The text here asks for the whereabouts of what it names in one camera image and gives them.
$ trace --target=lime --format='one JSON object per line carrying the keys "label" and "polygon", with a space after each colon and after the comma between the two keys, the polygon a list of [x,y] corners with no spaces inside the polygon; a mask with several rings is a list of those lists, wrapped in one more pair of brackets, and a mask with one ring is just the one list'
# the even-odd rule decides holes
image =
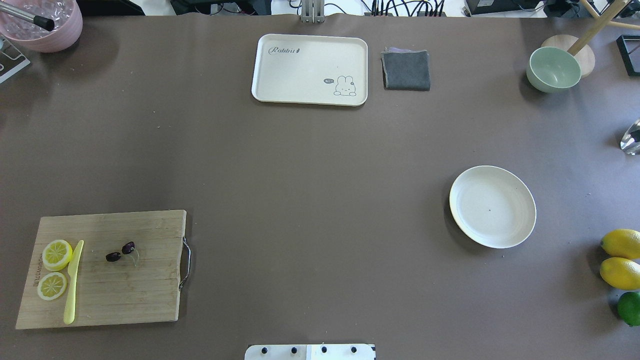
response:
{"label": "lime", "polygon": [[47,301],[57,299],[65,289],[67,289],[67,278],[59,272],[52,272],[45,275],[38,283],[38,296]]}
{"label": "lime", "polygon": [[640,325],[640,293],[624,293],[618,300],[618,315],[629,326]]}
{"label": "lime", "polygon": [[640,289],[640,265],[629,259],[606,259],[600,265],[600,276],[620,290]]}
{"label": "lime", "polygon": [[611,256],[625,259],[640,258],[640,232],[616,229],[602,238],[600,246]]}
{"label": "lime", "polygon": [[54,240],[42,251],[42,264],[48,271],[60,271],[69,264],[73,252],[65,240]]}

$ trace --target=pink bowl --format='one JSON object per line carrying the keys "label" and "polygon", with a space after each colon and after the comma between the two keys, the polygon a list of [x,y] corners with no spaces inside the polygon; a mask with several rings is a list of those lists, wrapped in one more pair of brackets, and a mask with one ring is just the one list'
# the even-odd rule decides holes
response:
{"label": "pink bowl", "polygon": [[[30,0],[0,0],[8,4],[23,8],[25,4],[33,3]],[[49,34],[33,40],[21,40],[7,34],[4,24],[12,21],[11,17],[5,13],[0,13],[0,33],[14,44],[19,44],[27,49],[39,51],[41,53],[55,53],[64,50],[76,42],[82,32],[82,13],[75,0],[63,0],[66,5],[73,4],[71,16],[58,29]]]}

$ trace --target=tongs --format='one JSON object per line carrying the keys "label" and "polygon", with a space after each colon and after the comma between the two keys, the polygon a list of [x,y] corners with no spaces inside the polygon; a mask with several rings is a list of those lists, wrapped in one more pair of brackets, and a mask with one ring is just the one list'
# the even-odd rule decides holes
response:
{"label": "tongs", "polygon": [[9,5],[2,0],[0,0],[0,12],[7,13],[24,21],[28,21],[32,24],[40,26],[47,31],[51,31],[56,27],[55,23],[53,23],[53,20],[39,15],[33,15],[32,13],[26,12],[23,9],[17,8],[13,5]]}

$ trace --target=wooden disc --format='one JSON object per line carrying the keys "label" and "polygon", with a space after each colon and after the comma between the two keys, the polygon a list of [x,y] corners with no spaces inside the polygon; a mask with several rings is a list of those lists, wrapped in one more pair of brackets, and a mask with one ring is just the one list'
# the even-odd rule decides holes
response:
{"label": "wooden disc", "polygon": [[[571,45],[578,41],[577,37],[573,37],[571,35],[556,35],[554,37],[550,37],[542,43],[542,46],[550,46],[557,47],[562,50],[569,50]],[[578,60],[580,64],[580,70],[582,72],[582,78],[588,76],[593,68],[596,66],[596,56],[593,54],[593,50],[591,50],[590,46],[585,45],[582,50],[580,50],[576,55],[575,59]]]}

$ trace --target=folded cloth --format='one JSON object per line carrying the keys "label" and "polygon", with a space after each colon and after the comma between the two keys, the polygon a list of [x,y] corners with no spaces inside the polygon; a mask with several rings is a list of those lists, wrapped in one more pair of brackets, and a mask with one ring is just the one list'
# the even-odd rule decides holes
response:
{"label": "folded cloth", "polygon": [[429,91],[429,53],[390,47],[382,52],[385,88]]}

